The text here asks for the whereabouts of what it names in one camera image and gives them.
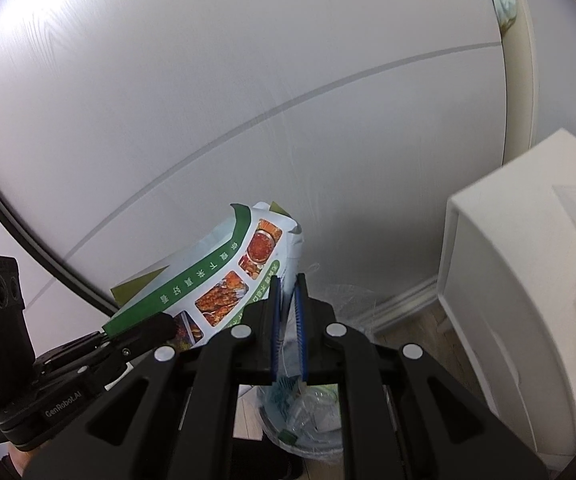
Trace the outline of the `person's left hand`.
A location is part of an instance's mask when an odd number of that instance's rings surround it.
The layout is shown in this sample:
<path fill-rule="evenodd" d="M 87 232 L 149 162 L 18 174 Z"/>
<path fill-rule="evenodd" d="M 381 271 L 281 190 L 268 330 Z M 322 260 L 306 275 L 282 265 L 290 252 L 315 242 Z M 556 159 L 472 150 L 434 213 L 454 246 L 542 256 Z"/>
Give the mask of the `person's left hand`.
<path fill-rule="evenodd" d="M 34 455 L 35 451 L 23 452 L 20 451 L 18 448 L 16 448 L 15 445 L 12 444 L 8 445 L 8 456 L 10 458 L 12 466 L 14 466 L 15 471 L 17 471 L 17 474 L 20 477 L 24 475 L 26 467 L 30 464 L 30 461 L 32 460 Z"/>

